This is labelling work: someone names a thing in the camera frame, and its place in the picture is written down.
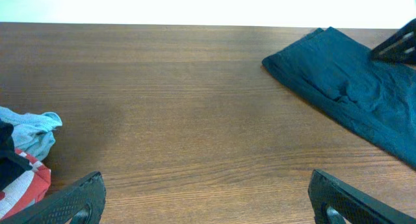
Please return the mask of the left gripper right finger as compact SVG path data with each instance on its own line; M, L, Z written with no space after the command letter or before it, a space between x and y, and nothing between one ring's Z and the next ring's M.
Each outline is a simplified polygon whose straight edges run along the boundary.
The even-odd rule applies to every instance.
M415 218L320 169L312 172L307 191L316 223L415 223Z

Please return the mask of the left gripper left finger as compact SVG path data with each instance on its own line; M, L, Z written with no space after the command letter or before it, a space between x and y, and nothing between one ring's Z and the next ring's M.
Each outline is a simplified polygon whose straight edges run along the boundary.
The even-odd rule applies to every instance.
M105 209L106 194L101 173L93 171L1 223L99 223Z

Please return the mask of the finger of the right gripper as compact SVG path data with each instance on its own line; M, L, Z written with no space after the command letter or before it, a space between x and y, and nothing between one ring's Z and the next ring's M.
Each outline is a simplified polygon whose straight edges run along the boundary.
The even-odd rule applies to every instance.
M415 19L370 52L372 60L415 64Z

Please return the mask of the navy blue shorts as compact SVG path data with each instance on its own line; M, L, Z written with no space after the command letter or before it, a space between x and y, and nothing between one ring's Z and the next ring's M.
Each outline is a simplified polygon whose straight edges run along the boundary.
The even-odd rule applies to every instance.
M341 31L318 28L263 59L281 84L366 141L415 167L415 70L373 61Z

